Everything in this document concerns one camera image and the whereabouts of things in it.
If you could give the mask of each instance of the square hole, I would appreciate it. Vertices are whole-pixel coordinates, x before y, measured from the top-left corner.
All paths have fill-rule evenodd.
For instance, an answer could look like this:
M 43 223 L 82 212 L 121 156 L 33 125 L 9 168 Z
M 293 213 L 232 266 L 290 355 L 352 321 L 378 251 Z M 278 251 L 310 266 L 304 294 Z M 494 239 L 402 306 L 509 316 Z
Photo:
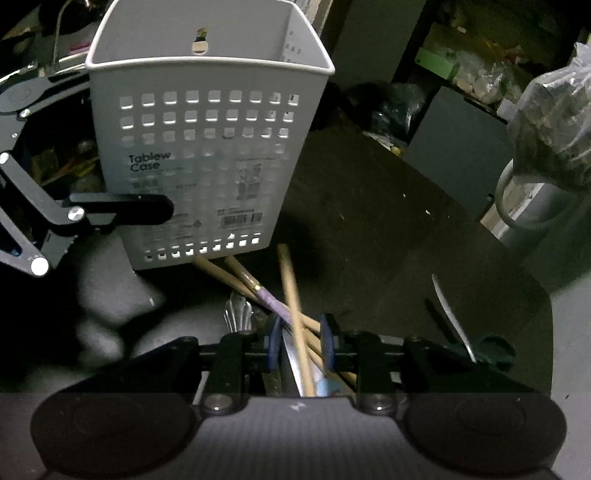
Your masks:
M 228 110 L 226 112 L 226 120 L 228 120 L 229 122 L 235 122 L 236 120 L 238 120 L 238 110 L 236 110 L 235 108 Z
M 164 125 L 174 125 L 177 122 L 177 114 L 175 112 L 164 112 L 162 121 Z
M 131 110 L 134 107 L 134 99 L 131 96 L 119 97 L 119 106 L 122 110 Z
M 174 130 L 162 132 L 162 140 L 166 143 L 174 142 Z
M 143 106 L 154 106 L 156 101 L 154 99 L 153 93 L 145 93 L 142 95 L 142 105 Z
M 208 122 L 217 122 L 217 110 L 207 110 L 205 112 L 205 120 Z
M 185 122 L 188 124 L 194 124 L 197 122 L 197 111 L 187 110 L 185 112 Z
M 176 105 L 177 92 L 164 92 L 164 95 L 162 95 L 162 100 L 166 105 Z
M 134 117 L 124 116 L 121 118 L 121 128 L 123 130 L 130 130 L 134 127 Z
M 185 94 L 185 100 L 187 103 L 199 103 L 199 90 L 189 90 Z
M 207 95 L 207 100 L 211 103 L 219 103 L 222 99 L 222 91 L 221 90 L 209 90 L 209 94 Z
M 142 125 L 145 127 L 153 127 L 156 123 L 156 118 L 153 113 L 145 113 L 142 115 Z
M 251 102 L 252 103 L 261 103 L 262 100 L 262 92 L 251 92 Z
M 242 90 L 232 90 L 230 92 L 230 101 L 232 103 L 242 102 Z
M 144 145 L 154 145 L 155 135 L 154 134 L 143 134 L 142 140 Z
M 134 146 L 134 137 L 133 135 L 126 135 L 121 139 L 121 144 L 124 147 L 133 147 Z

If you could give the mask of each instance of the trash bag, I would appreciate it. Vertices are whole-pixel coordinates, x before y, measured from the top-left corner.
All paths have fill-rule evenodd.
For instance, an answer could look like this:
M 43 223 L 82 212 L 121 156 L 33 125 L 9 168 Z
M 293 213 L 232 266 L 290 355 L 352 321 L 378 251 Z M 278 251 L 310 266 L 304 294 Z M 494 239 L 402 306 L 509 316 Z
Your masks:
M 363 83 L 345 93 L 343 109 L 364 130 L 408 142 L 426 96 L 412 83 Z
M 508 125 L 515 174 L 571 191 L 591 191 L 591 48 L 576 44 L 565 68 L 526 88 Z

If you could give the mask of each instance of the white plastic basket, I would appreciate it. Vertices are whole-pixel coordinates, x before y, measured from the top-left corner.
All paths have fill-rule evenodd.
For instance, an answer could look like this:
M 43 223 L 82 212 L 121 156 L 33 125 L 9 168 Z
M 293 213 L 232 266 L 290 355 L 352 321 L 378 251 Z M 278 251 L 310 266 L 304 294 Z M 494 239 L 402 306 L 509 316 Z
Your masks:
M 175 204 L 163 225 L 120 229 L 134 269 L 269 244 L 334 72 L 297 6 L 115 0 L 86 67 L 107 189 Z

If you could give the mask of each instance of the cable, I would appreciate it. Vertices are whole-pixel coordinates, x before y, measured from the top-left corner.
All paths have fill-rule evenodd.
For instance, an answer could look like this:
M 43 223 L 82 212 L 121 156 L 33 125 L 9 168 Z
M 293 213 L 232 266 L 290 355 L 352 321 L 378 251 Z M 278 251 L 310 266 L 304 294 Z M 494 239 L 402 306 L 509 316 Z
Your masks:
M 56 23 L 56 39 L 53 42 L 53 57 L 51 58 L 51 68 L 55 69 L 57 63 L 57 43 L 60 39 L 60 27 L 61 27 L 61 18 L 64 15 L 64 10 L 68 5 L 72 3 L 73 0 L 66 0 L 65 3 L 60 8 L 60 12 L 57 14 L 57 23 Z

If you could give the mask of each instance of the round pad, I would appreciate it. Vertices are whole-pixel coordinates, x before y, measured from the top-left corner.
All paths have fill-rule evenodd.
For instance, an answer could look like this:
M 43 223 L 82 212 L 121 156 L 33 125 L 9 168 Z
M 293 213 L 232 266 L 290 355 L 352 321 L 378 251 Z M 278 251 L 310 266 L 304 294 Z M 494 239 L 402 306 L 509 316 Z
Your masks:
M 178 394 L 58 393 L 35 411 L 31 435 L 49 468 L 108 478 L 172 458 L 192 438 L 195 422 Z
M 562 411 L 539 393 L 418 395 L 404 421 L 425 454 L 484 475 L 518 475 L 547 465 L 566 436 Z

